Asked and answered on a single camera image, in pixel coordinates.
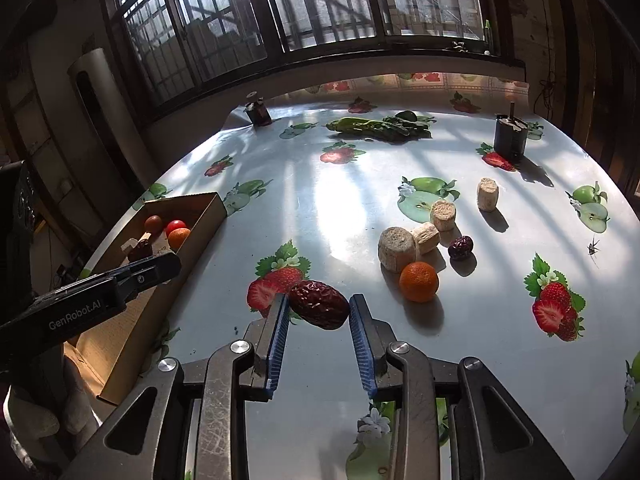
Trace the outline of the small red jujube date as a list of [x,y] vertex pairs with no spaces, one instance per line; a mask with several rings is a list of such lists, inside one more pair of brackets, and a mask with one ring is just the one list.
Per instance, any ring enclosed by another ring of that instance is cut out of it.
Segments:
[[152,257],[153,247],[149,240],[139,240],[137,244],[128,252],[127,258],[129,262],[139,261]]

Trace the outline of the red cherry tomato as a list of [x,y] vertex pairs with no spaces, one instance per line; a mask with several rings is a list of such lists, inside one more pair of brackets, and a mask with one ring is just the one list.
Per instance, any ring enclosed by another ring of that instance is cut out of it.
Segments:
[[178,229],[185,229],[185,228],[186,228],[186,224],[182,220],[172,220],[166,226],[165,234],[166,236],[169,236],[172,231],[175,231]]

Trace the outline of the large red jujube date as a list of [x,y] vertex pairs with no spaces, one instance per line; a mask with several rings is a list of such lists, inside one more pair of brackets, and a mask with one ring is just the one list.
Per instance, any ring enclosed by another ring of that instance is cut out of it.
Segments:
[[318,281],[302,281],[288,292],[288,306],[307,323],[337,330],[349,317],[349,303],[335,288]]

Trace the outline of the tiny beige sugarcane piece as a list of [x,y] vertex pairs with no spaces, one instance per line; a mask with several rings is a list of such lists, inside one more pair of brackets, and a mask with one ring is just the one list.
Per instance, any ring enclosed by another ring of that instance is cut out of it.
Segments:
[[440,242],[439,230],[431,222],[424,222],[416,226],[411,234],[416,242],[416,249],[420,255],[426,255],[434,250]]

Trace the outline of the small beige sugarcane piece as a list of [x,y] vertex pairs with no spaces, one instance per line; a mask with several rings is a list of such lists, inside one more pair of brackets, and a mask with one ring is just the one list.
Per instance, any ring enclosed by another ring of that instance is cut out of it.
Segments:
[[456,226],[457,208],[448,200],[436,200],[431,208],[431,220],[439,232],[451,231]]

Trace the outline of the square beige wafer block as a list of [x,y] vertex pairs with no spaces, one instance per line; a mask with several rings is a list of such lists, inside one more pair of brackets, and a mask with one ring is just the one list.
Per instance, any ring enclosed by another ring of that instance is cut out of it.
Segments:
[[139,238],[131,237],[129,240],[126,240],[122,246],[120,246],[120,250],[125,256],[128,256],[130,252],[137,249],[139,246],[145,247],[149,244],[152,234],[150,232],[143,233]]

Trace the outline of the cardboard box tray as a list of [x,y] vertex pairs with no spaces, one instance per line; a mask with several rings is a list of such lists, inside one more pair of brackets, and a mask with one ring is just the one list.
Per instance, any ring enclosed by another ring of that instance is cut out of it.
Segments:
[[142,292],[126,310],[64,344],[64,353],[80,371],[89,391],[99,400],[117,405],[151,362],[153,342],[177,299],[182,285],[209,241],[227,217],[218,193],[183,195],[151,200],[131,211],[107,235],[90,260],[88,273],[124,266],[126,247],[145,232],[144,222],[159,216],[163,222],[181,220],[191,230],[178,249],[182,268],[171,281]]

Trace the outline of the dark glass jar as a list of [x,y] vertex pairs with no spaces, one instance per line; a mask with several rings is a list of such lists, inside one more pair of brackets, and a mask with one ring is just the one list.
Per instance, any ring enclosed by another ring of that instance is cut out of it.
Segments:
[[244,110],[254,127],[268,126],[272,123],[265,100],[257,91],[252,91],[246,96]]

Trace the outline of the white standing air conditioner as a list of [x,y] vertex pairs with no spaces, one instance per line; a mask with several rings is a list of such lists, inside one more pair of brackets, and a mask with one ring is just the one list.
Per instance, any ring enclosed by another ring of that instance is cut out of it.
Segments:
[[157,166],[107,62],[103,48],[81,55],[68,68],[80,108],[119,177],[141,191],[157,177]]

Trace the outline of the small round dark date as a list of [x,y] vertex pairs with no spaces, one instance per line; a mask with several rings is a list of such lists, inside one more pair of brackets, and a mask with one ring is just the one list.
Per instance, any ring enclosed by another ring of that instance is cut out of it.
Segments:
[[452,261],[462,261],[472,254],[474,243],[467,235],[459,236],[448,247],[448,255]]

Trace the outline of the window with metal bars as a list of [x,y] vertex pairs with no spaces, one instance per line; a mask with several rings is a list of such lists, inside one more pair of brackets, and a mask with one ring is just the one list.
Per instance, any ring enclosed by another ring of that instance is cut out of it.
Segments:
[[366,51],[500,51],[492,0],[103,0],[119,68],[146,106]]

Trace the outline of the far beige sugarcane piece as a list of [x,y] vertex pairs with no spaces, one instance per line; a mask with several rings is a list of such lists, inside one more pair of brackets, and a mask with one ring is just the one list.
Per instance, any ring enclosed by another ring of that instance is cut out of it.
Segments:
[[481,178],[477,185],[477,207],[481,211],[491,212],[497,209],[499,187],[495,180]]

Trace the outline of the green leafy vegetables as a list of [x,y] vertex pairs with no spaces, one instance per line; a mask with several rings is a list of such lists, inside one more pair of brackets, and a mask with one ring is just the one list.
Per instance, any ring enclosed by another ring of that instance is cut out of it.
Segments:
[[417,115],[403,110],[382,119],[366,119],[345,116],[326,124],[326,128],[343,138],[367,138],[388,143],[405,143],[419,139],[431,139],[431,125],[436,119],[431,115]]

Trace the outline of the black cup with utensil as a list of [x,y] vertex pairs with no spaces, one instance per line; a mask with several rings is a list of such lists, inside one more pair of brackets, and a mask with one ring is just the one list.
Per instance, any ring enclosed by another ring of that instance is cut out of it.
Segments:
[[515,103],[510,103],[508,114],[496,116],[494,149],[511,164],[524,158],[528,125],[515,116]]

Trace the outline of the green bottle on sill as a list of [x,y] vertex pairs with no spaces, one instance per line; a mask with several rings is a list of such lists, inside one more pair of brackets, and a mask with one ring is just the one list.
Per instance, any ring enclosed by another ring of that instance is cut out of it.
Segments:
[[492,55],[494,53],[494,37],[492,36],[491,22],[489,20],[484,21],[484,45],[486,55]]

